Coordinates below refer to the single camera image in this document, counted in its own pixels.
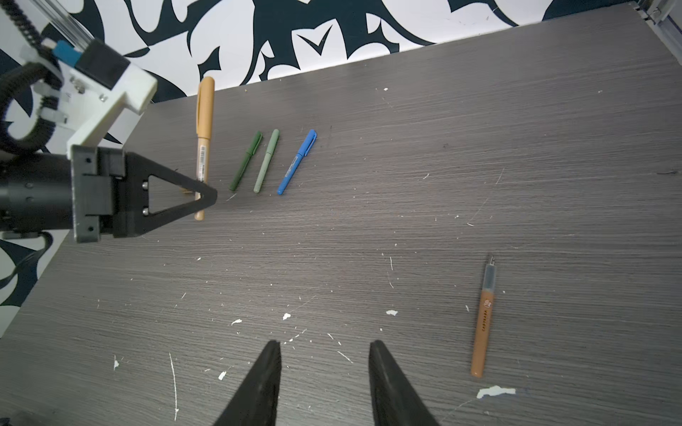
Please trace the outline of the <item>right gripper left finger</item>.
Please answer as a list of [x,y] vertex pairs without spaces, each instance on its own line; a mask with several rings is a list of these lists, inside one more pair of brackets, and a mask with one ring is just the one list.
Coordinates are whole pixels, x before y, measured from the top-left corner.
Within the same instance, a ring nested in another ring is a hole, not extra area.
[[281,346],[272,340],[261,351],[214,425],[275,425],[281,374]]

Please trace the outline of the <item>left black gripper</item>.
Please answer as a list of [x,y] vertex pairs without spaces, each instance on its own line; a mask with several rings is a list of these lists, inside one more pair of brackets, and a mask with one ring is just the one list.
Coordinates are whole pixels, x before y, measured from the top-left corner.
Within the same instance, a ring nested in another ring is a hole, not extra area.
[[71,158],[1,161],[1,232],[14,239],[71,230],[78,242],[137,237],[216,203],[216,189],[135,153],[77,147]]

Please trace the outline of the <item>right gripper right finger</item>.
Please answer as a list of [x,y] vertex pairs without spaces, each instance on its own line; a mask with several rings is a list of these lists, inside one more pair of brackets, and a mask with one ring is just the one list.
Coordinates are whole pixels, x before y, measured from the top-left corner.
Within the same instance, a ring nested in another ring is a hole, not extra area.
[[380,340],[369,346],[369,388],[375,425],[439,425]]

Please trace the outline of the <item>tan pen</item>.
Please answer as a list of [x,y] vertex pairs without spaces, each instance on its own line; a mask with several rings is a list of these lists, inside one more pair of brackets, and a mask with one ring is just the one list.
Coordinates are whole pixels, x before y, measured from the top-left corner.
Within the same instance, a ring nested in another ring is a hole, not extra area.
[[196,177],[206,183],[212,138],[215,80],[206,76],[199,84],[196,105],[197,162]]
[[472,351],[471,375],[477,378],[483,376],[485,367],[488,340],[491,330],[492,311],[495,302],[496,277],[496,261],[495,257],[491,256],[484,268],[478,319]]

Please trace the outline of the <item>green pen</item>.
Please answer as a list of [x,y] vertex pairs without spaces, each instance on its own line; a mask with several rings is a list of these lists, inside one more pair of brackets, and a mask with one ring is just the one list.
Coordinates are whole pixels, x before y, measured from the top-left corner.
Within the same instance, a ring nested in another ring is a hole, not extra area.
[[259,148],[259,145],[262,141],[262,138],[263,138],[263,134],[261,131],[257,131],[255,133],[254,137],[252,138],[250,145],[248,146],[248,148],[245,152],[245,155],[241,161],[241,164],[240,164],[239,168],[237,169],[236,175],[234,175],[234,178],[233,178],[233,180],[229,186],[229,189],[232,192],[235,192],[237,190],[239,184],[241,183],[243,175],[245,174],[245,172],[248,168],[248,165],[250,163],[251,158],[256,154],[256,152]]
[[259,193],[263,184],[264,184],[266,174],[267,174],[269,165],[273,159],[273,156],[275,154],[275,149],[277,147],[279,138],[280,138],[280,131],[278,129],[273,130],[271,138],[270,138],[270,140],[267,144],[267,147],[266,147],[266,153],[265,153],[263,162],[261,163],[259,175],[257,176],[257,180],[256,180],[254,188],[253,188],[253,191],[255,193]]

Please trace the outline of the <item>blue pen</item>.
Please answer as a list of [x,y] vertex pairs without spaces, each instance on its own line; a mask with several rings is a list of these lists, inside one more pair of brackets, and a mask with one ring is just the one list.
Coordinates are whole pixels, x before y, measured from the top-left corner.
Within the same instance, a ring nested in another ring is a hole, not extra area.
[[296,153],[291,165],[287,169],[287,172],[285,173],[280,186],[278,186],[277,195],[284,194],[286,188],[289,186],[289,183],[291,182],[291,179],[293,178],[295,172],[297,171],[300,163],[302,163],[303,159],[306,156],[308,156],[316,140],[317,132],[315,130],[310,130],[307,136],[305,137],[305,140],[301,144],[300,148],[298,149],[298,152]]

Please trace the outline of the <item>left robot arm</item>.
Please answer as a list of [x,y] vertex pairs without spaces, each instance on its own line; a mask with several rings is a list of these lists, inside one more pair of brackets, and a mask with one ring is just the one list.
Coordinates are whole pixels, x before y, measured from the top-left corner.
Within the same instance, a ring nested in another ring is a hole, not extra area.
[[56,2],[43,8],[61,27],[59,42],[43,37],[16,2],[1,7],[27,40],[24,64],[1,77],[1,109],[28,89],[41,97],[27,135],[1,131],[4,238],[45,238],[53,230],[71,230],[78,242],[137,237],[216,202],[205,172],[188,177],[101,145],[122,112],[146,110],[154,76],[100,40],[75,37],[76,23]]

